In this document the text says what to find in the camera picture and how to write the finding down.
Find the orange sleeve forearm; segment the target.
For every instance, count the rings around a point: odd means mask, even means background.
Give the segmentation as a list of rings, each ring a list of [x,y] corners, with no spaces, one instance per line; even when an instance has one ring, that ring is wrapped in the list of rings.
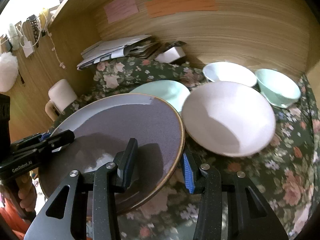
[[[4,206],[1,207],[1,216],[4,218],[5,222],[18,237],[18,239],[24,239],[31,222],[29,220],[23,220],[18,215],[11,201],[7,200],[6,198],[4,199],[3,205]]]

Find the person's left hand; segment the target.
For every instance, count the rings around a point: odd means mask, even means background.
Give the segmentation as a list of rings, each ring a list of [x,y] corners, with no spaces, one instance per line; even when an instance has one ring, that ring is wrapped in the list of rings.
[[[30,215],[27,217],[27,219],[23,220],[29,220],[30,222],[32,222],[35,218],[34,215],[37,194],[35,186],[32,182],[32,177],[30,176],[30,172],[21,175],[20,177],[16,178],[15,181],[18,186],[18,205],[22,210],[25,210]],[[3,181],[1,181],[1,195],[7,200],[11,201],[11,203],[12,200],[15,199],[14,197],[12,197],[12,191],[9,188],[9,184],[4,183]]]

